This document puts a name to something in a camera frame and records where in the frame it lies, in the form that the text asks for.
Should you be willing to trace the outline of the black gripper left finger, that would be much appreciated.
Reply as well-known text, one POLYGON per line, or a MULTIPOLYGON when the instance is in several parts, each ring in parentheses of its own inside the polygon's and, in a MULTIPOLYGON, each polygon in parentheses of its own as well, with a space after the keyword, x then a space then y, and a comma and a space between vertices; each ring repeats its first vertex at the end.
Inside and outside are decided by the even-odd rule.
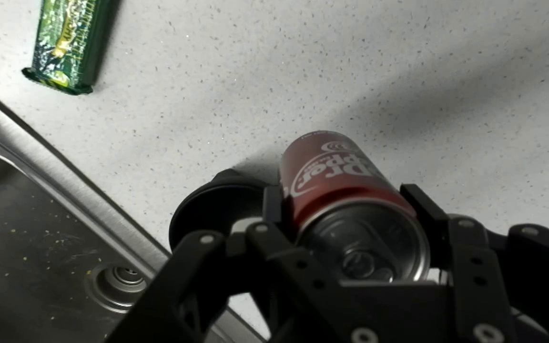
POLYGON ((284 220, 284 192, 278 184, 269 184, 263 190, 263 218, 272 224, 284 220))

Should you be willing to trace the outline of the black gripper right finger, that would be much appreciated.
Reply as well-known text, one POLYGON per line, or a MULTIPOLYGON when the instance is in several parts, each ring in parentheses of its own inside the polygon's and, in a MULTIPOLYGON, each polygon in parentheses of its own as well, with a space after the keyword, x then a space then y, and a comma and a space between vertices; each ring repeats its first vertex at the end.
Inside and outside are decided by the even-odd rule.
POLYGON ((446 266, 450 258, 448 247, 448 214, 444 209, 417 184, 400 186, 402 197, 414 207, 419 224, 431 245, 431 264, 446 266))

